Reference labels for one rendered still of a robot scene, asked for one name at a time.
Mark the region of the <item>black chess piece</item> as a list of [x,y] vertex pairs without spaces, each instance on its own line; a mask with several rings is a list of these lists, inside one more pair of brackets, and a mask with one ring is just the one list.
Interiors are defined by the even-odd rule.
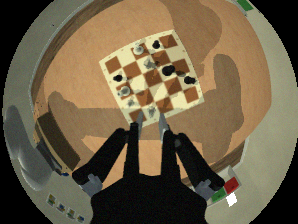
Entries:
[[162,73],[165,76],[170,76],[174,71],[175,71],[175,67],[173,65],[169,65],[168,67],[167,66],[164,66],[162,68]]
[[193,77],[189,77],[189,76],[186,76],[185,78],[184,78],[184,82],[186,83],[186,84],[194,84],[195,82],[196,82],[196,80],[195,80],[195,78],[193,78]]

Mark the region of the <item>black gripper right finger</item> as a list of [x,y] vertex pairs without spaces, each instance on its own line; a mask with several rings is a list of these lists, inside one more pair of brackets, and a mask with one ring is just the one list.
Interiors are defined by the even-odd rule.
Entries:
[[180,166],[177,165],[176,152],[191,184],[195,188],[195,192],[207,202],[224,186],[224,179],[211,170],[186,134],[173,134],[163,113],[160,113],[158,126],[162,143],[160,175],[164,175],[163,206],[166,209],[175,209],[184,200]]

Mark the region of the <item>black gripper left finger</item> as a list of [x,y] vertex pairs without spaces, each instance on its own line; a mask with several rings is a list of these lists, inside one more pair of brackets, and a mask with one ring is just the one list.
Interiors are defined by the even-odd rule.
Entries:
[[102,190],[102,183],[107,178],[125,144],[128,143],[123,169],[121,201],[125,207],[130,209],[136,209],[141,205],[139,141],[143,125],[143,112],[139,112],[135,122],[130,123],[128,131],[123,128],[116,129],[88,163],[72,173],[74,181],[91,198]]

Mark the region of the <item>chessboard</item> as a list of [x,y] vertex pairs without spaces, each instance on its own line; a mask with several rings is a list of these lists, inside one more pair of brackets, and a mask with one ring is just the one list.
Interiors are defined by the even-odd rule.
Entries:
[[[160,47],[152,44],[159,41]],[[141,55],[133,52],[132,43],[120,48],[99,61],[108,85],[129,126],[136,121],[139,111],[143,111],[143,125],[159,121],[160,113],[165,118],[187,110],[204,102],[201,87],[192,62],[175,30],[160,32],[137,40],[144,51]],[[152,66],[143,67],[143,62],[151,58]],[[164,66],[173,65],[175,72],[170,76],[162,73]],[[113,77],[121,75],[120,82]],[[186,76],[196,79],[194,84],[186,84]],[[116,91],[123,86],[130,88],[130,94],[117,98]],[[133,100],[134,105],[126,108],[126,102]],[[149,107],[155,108],[153,118],[147,113]]]

